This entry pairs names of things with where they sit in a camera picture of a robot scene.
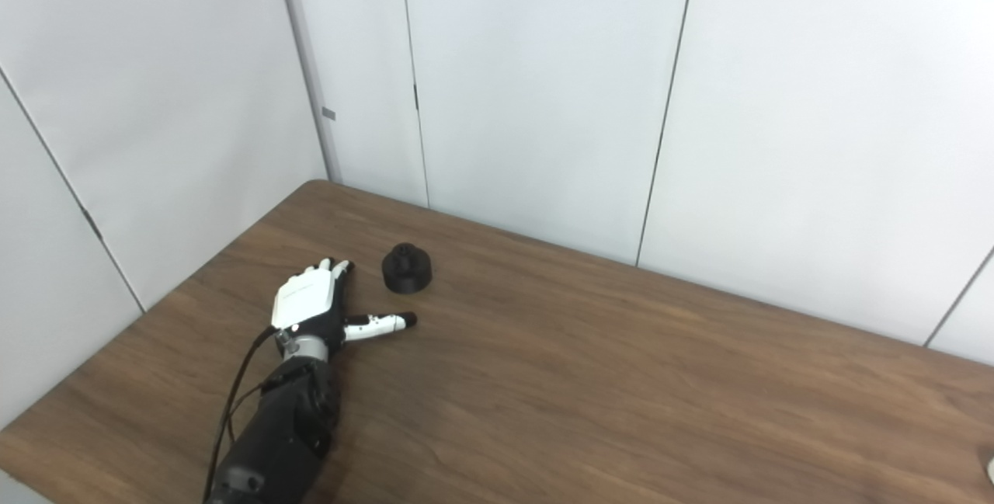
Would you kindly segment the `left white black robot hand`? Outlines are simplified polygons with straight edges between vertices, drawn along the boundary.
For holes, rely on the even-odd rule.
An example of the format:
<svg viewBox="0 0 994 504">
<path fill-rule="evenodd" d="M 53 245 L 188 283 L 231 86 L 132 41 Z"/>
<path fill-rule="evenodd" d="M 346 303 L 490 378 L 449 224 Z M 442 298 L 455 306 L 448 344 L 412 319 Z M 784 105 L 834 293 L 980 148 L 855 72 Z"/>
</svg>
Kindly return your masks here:
<svg viewBox="0 0 994 504">
<path fill-rule="evenodd" d="M 412 329 L 418 315 L 400 312 L 345 316 L 344 298 L 353 263 L 323 259 L 288 278 L 274 299 L 271 327 L 284 354 L 302 354 L 312 347 L 337 349 L 345 342 L 369 340 Z"/>
</svg>

